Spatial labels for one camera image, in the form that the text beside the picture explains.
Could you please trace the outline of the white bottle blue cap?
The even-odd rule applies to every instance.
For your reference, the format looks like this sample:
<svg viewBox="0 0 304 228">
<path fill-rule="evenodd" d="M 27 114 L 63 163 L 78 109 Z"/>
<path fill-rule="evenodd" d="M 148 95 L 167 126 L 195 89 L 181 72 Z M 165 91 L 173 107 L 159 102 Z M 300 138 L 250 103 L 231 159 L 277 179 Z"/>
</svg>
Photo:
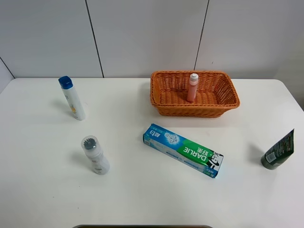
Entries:
<svg viewBox="0 0 304 228">
<path fill-rule="evenodd" d="M 84 120 L 86 114 L 71 78 L 63 76 L 60 77 L 58 81 L 74 117 L 80 121 Z"/>
</svg>

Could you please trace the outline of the orange woven basket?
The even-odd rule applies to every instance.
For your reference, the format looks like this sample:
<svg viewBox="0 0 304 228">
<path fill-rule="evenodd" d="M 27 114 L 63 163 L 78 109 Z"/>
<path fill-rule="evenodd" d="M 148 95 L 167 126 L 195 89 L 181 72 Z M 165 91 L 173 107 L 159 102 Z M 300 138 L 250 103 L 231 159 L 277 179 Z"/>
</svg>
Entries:
<svg viewBox="0 0 304 228">
<path fill-rule="evenodd" d="M 194 101 L 189 102 L 193 73 L 199 78 Z M 164 116 L 216 118 L 240 106 L 231 78 L 221 71 L 155 71 L 150 80 L 150 101 Z"/>
</svg>

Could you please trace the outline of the blue green toothpaste box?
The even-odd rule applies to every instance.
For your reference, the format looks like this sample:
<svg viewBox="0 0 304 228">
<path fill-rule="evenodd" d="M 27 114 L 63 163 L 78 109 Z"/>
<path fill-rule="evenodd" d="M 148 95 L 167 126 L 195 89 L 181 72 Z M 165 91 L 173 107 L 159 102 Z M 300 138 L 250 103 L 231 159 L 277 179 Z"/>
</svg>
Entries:
<svg viewBox="0 0 304 228">
<path fill-rule="evenodd" d="M 156 124 L 143 134 L 143 142 L 211 178 L 218 175 L 224 159 L 222 154 Z"/>
</svg>

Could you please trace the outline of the dark green tube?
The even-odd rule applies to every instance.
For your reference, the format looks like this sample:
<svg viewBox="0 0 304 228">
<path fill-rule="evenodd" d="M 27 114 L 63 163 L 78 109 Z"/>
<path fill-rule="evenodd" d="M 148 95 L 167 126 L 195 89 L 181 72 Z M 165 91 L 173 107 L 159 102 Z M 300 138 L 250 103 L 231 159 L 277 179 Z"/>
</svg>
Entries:
<svg viewBox="0 0 304 228">
<path fill-rule="evenodd" d="M 262 165 L 275 170 L 294 153 L 294 129 L 273 145 L 261 158 Z"/>
</svg>

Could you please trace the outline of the white bottle clear brush cap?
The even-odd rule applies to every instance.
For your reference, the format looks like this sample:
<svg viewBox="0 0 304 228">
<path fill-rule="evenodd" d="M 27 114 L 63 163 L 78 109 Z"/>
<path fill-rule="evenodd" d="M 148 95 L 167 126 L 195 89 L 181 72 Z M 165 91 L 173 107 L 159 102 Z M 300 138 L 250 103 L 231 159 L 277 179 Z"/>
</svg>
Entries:
<svg viewBox="0 0 304 228">
<path fill-rule="evenodd" d="M 104 151 L 98 139 L 89 135 L 81 141 L 81 147 L 87 158 L 91 161 L 95 173 L 99 175 L 107 174 L 110 169 L 110 164 L 104 156 Z"/>
</svg>

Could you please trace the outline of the pink bottle white cap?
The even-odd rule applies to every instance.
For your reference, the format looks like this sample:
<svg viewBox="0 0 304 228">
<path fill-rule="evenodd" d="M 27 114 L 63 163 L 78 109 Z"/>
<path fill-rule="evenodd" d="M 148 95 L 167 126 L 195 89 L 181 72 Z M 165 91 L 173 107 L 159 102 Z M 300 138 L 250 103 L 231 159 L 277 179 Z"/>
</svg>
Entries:
<svg viewBox="0 0 304 228">
<path fill-rule="evenodd" d="M 188 102 L 193 102 L 195 100 L 198 82 L 199 82 L 199 75 L 196 73 L 192 73 L 189 77 L 188 94 L 187 94 Z"/>
</svg>

